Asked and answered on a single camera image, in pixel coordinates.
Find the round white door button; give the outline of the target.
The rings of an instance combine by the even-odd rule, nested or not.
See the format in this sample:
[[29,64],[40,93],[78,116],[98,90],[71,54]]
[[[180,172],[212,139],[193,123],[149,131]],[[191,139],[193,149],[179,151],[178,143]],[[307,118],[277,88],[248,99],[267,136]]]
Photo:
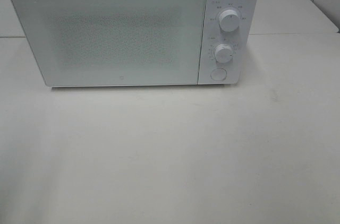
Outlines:
[[214,81],[224,81],[227,77],[227,71],[223,68],[217,68],[211,72],[210,77]]

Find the white microwave door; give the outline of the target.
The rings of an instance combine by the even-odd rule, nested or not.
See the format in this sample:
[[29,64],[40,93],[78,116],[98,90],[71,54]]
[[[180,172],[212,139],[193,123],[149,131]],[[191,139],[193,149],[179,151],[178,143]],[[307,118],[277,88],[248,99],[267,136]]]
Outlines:
[[195,84],[205,0],[11,0],[46,85]]

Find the white lower timer knob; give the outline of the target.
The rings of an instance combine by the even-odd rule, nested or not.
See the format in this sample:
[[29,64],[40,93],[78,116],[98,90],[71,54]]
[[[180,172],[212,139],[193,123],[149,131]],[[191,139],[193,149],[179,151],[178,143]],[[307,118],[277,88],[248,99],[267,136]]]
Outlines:
[[214,56],[218,63],[228,63],[234,57],[234,49],[229,44],[220,44],[215,48]]

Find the white upper power knob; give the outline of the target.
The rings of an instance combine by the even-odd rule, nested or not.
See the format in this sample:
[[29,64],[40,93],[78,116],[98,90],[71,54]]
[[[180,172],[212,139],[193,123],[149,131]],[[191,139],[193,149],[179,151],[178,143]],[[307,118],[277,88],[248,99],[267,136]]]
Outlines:
[[240,12],[233,7],[228,7],[218,15],[219,27],[223,32],[232,32],[236,30],[240,25],[240,20]]

